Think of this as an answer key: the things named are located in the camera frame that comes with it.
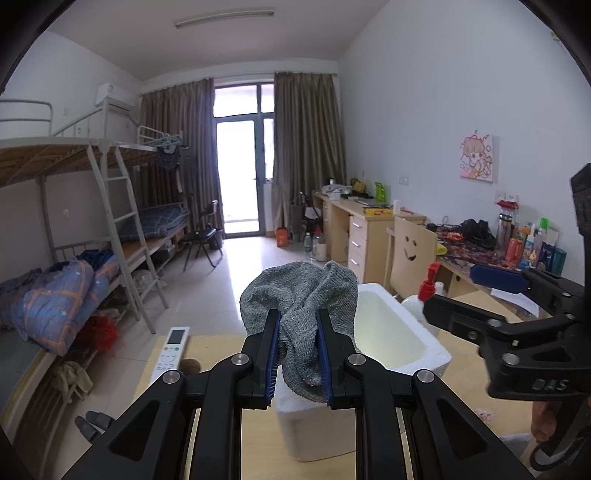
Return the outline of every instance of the window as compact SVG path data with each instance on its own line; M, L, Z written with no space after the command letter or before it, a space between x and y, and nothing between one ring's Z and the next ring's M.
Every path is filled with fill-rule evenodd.
M257 112L256 85L216 88L213 116L219 118Z
M261 85L261 112L275 111L275 85L266 83Z
M265 142L265 178L273 178L273 163L275 161L275 137L273 131L273 119L265 118L262 121Z

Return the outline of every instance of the white paper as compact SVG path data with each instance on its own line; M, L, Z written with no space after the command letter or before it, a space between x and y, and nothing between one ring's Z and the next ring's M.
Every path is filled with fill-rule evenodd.
M493 297L498 298L498 299L508 301L509 303L512 303L513 305L517 305L518 307L521 307L521 308L527 310L528 312L530 312L532 315L534 315L536 317L540 316L539 305L536 302L527 298L522 293L518 293L518 294L509 293L507 291L497 290L497 289L493 288L491 290L491 295Z

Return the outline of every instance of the shoe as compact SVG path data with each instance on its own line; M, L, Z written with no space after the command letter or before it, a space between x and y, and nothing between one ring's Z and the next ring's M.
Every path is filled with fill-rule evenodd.
M86 420L101 430L108 429L115 421L113 417L107 415L106 413L92 410L86 412Z
M93 443L100 436L100 432L79 415L74 419L74 424L78 427L82 436L90 443Z

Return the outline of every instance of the poster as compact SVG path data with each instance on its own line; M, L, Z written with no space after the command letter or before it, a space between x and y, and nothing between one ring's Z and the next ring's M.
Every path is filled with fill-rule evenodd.
M492 135L481 137L475 131L464 138L461 152L460 177L492 182Z

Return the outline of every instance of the air conditioner remote control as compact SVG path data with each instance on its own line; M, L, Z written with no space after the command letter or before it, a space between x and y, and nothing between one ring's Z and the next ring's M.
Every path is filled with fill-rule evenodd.
M156 366L152 371L150 385L160 378L168 370L177 370L178 364L183 358L183 351L187 338L189 337L190 327L172 327L166 337L164 346L160 350L160 355L156 360Z

